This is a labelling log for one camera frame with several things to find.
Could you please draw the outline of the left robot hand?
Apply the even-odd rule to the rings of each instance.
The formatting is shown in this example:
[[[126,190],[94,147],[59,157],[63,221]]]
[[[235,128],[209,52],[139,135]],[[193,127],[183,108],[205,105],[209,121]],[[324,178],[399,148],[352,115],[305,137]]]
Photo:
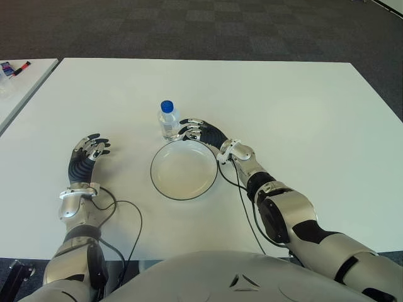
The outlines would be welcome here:
[[[101,138],[99,133],[82,138],[73,148],[67,173],[70,185],[75,183],[90,183],[96,161],[110,153],[107,138]]]

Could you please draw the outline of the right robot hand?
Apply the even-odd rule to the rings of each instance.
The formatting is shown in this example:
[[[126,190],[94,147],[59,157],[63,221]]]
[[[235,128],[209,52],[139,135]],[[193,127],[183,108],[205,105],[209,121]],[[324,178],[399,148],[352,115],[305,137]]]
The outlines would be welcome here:
[[[194,140],[220,149],[228,140],[217,127],[198,118],[185,118],[179,122],[181,129],[178,135],[182,140]]]

